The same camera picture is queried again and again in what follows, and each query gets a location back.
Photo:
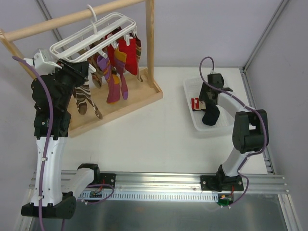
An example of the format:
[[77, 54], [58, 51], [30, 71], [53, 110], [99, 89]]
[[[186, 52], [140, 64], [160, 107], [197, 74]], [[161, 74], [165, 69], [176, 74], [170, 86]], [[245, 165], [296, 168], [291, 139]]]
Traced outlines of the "red white striped sock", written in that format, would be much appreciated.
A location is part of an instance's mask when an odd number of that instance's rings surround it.
[[191, 108], [193, 111], [206, 111], [206, 104], [199, 98], [191, 98]]

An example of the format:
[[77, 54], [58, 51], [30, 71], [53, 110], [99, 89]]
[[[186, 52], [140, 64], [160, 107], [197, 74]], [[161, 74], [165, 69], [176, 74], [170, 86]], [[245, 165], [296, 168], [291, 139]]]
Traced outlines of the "white plastic clip hanger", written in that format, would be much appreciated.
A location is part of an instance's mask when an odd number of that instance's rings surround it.
[[136, 33], [136, 22], [121, 14], [110, 13], [98, 19], [94, 9], [91, 11], [90, 25], [50, 46], [50, 53], [57, 59], [71, 63], [86, 61], [89, 57], [123, 37], [130, 43], [130, 33]]

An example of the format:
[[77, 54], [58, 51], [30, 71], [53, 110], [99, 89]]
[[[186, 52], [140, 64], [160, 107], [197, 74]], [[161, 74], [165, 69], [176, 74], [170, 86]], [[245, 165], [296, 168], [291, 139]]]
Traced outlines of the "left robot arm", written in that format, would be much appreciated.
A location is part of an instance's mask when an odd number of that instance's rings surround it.
[[88, 79], [89, 62], [59, 59], [56, 63], [52, 74], [39, 75], [32, 69], [36, 75], [31, 89], [38, 159], [33, 195], [21, 208], [24, 217], [71, 219], [83, 190], [101, 183], [97, 164], [81, 164], [75, 176], [61, 185], [63, 152], [71, 120], [67, 109], [74, 89]]

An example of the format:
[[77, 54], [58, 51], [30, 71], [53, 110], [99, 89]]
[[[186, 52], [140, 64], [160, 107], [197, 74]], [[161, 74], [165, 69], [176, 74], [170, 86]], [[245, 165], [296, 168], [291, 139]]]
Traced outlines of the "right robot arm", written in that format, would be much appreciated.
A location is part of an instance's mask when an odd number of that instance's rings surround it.
[[202, 122], [213, 126], [220, 116], [219, 108], [226, 110], [234, 119], [233, 149], [227, 160], [218, 167], [215, 175], [200, 177], [203, 191], [243, 191], [241, 169], [249, 157], [260, 154], [268, 145], [268, 119], [263, 109], [245, 105], [224, 86], [220, 73], [211, 73], [207, 82], [202, 83], [199, 101], [205, 104]]

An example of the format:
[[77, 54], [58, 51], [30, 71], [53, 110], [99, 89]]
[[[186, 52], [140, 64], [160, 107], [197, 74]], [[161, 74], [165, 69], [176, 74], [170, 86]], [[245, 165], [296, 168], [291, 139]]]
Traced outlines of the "dark navy sock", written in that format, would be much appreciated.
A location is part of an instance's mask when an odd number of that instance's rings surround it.
[[214, 126], [218, 121], [220, 116], [220, 111], [217, 106], [214, 105], [206, 105], [206, 111], [202, 118], [202, 122], [208, 126]]

